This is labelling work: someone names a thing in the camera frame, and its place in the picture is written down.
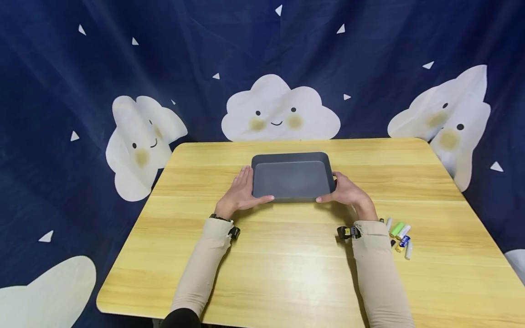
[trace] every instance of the left hand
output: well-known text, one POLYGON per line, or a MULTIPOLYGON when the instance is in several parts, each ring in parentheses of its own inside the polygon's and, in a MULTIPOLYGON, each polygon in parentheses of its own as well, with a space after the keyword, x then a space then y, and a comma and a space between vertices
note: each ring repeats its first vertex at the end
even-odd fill
POLYGON ((251 194, 253 184, 254 170, 250 166, 243 167, 233 180, 230 189, 217 203, 215 214, 229 220, 233 213, 239 209, 249 209, 275 199, 273 196, 255 198, 251 194))

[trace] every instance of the beige sleeve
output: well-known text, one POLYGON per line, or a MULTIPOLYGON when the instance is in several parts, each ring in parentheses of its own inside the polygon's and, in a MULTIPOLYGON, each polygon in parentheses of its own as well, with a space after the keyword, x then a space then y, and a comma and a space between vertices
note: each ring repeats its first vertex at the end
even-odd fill
POLYGON ((379 221, 357 221, 355 227, 361 232, 361 238, 352 239, 352 248, 370 327, 414 327, 386 225, 379 221))
POLYGON ((178 282, 171 311, 181 308, 201 316, 212 292, 217 268, 230 247, 232 222, 209 218, 178 282))

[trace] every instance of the fabric backdrop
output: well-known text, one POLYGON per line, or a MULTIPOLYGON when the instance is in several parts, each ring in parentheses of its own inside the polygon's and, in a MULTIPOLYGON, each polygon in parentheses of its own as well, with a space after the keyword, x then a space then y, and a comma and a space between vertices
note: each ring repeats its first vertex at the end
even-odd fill
POLYGON ((149 323, 95 299, 182 142, 420 137, 525 270, 523 17, 521 0, 3 1, 0 326, 149 323))

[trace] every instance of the gray plastic tray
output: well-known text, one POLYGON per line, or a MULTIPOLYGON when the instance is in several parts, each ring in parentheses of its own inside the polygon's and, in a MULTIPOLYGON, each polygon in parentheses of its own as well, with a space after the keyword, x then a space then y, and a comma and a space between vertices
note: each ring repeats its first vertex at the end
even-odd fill
POLYGON ((256 155, 251 166, 254 197, 274 195, 275 202, 315 202, 335 190, 328 155, 322 152, 256 155))

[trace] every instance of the black device on wrist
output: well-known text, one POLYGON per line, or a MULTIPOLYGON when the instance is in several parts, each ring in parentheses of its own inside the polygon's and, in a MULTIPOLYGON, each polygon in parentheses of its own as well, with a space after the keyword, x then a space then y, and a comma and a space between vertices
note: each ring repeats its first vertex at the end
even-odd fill
MULTIPOLYGON (((215 213, 211 214, 209 217, 212 218, 212 219, 219 219, 219 220, 223 220, 223 221, 226 221, 226 222, 231 222, 231 223, 233 223, 233 220, 227 220, 227 219, 225 219, 225 218, 223 218, 223 217, 218 216, 218 215, 215 214, 215 213)), ((239 238, 239 235, 240 235, 240 229, 237 228, 237 227, 233 227, 232 229, 230 229, 230 231, 228 232, 228 234, 230 235, 230 237, 231 237, 232 239, 237 239, 237 238, 239 238)))
POLYGON ((350 228, 345 227, 345 226, 339 227, 337 228, 337 234, 339 238, 343 240, 348 239, 348 238, 353 238, 353 239, 361 238, 361 232, 356 227, 350 227, 350 228))

